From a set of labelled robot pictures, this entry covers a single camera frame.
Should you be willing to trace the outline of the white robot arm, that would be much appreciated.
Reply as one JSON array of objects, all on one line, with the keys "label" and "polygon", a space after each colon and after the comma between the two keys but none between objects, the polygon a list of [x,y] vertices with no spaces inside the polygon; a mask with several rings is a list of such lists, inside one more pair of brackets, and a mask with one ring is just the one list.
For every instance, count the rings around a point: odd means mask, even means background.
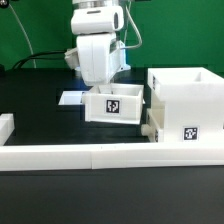
[{"label": "white robot arm", "polygon": [[76,47],[65,53],[71,69],[79,69],[87,86],[107,84],[125,68],[125,45],[117,36],[124,26],[119,0],[73,0],[71,30]]}]

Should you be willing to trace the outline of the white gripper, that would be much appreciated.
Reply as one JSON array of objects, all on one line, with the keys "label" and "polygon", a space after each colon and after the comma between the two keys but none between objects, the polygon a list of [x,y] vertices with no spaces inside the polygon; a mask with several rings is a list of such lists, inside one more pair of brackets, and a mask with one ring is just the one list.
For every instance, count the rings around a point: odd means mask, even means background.
[{"label": "white gripper", "polygon": [[82,78],[87,86],[107,84],[119,71],[121,42],[116,32],[124,25],[121,7],[76,9],[71,19],[72,33]]}]

